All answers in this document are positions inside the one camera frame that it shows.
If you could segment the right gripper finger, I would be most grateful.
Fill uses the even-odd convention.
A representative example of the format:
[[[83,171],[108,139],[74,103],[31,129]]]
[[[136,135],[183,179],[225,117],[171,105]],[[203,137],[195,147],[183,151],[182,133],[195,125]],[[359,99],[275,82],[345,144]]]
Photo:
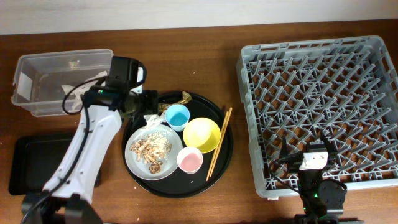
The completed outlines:
[[[320,140],[325,145],[328,153],[337,153],[336,147],[326,138],[323,132],[320,133]]]
[[[289,155],[287,150],[287,141],[285,135],[282,136],[282,147],[280,149],[279,158],[283,159]]]

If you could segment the white tissue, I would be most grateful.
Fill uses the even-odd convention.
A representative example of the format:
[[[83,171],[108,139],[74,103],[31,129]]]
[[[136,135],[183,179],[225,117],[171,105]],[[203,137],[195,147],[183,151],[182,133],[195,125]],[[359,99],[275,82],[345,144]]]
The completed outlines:
[[[73,92],[71,92],[69,98],[75,97],[75,102],[71,105],[70,108],[67,108],[67,110],[71,112],[77,112],[82,106],[81,95],[83,95],[96,83],[96,81],[91,81],[91,80],[95,78],[105,77],[107,75],[108,75],[107,71],[100,72],[96,76],[87,79],[86,81],[89,81],[89,83],[79,86]]]
[[[145,128],[155,128],[158,125],[166,122],[165,112],[163,112],[161,115],[157,115],[157,114],[144,115],[143,118],[146,121]]]

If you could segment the gold snack wrapper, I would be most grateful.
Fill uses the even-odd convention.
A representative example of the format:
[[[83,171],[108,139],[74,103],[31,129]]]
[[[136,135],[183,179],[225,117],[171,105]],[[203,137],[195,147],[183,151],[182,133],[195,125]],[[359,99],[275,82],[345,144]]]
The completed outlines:
[[[167,99],[159,100],[159,111],[164,112],[172,105],[185,105],[192,99],[191,94],[186,91],[174,92],[166,94]]]

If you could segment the blue cup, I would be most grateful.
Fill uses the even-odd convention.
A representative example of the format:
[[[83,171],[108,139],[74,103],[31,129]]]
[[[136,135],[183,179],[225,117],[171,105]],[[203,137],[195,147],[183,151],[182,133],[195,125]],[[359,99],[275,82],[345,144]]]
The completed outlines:
[[[190,112],[184,105],[172,105],[167,108],[165,119],[174,131],[181,132],[189,122]]]

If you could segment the yellow bowl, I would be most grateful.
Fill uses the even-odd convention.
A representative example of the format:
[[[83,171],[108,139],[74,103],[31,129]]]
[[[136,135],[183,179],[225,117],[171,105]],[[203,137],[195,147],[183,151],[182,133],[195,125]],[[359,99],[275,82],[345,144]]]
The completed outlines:
[[[209,118],[195,118],[183,130],[183,141],[187,147],[195,147],[202,154],[216,149],[221,139],[219,126]]]

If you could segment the pink cup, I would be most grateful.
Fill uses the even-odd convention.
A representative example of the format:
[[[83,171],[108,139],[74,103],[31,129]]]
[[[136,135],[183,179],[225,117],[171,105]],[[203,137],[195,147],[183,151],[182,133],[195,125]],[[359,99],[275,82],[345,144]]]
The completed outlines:
[[[187,174],[195,174],[203,164],[203,155],[195,147],[185,147],[177,155],[178,167]]]

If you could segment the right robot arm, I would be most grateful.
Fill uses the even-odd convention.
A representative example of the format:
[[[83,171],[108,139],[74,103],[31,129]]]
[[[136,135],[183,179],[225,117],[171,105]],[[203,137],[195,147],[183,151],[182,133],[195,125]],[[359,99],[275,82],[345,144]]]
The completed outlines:
[[[289,154],[286,138],[282,138],[277,165],[286,164],[287,172],[296,173],[299,185],[296,192],[303,202],[303,214],[294,216],[296,224],[350,224],[363,223],[362,220],[341,220],[343,204],[348,188],[335,179],[324,179],[323,173],[335,163],[338,155],[336,147],[320,134],[320,140],[306,144],[305,150]]]

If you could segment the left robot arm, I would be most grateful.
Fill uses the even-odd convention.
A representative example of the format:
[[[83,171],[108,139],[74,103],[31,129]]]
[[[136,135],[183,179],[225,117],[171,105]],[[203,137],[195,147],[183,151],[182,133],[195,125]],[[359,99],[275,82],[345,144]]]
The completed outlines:
[[[57,170],[38,195],[26,195],[22,223],[102,223],[92,207],[97,175],[124,119],[159,111],[158,92],[143,90],[144,64],[113,56],[107,76],[81,95],[80,123]]]

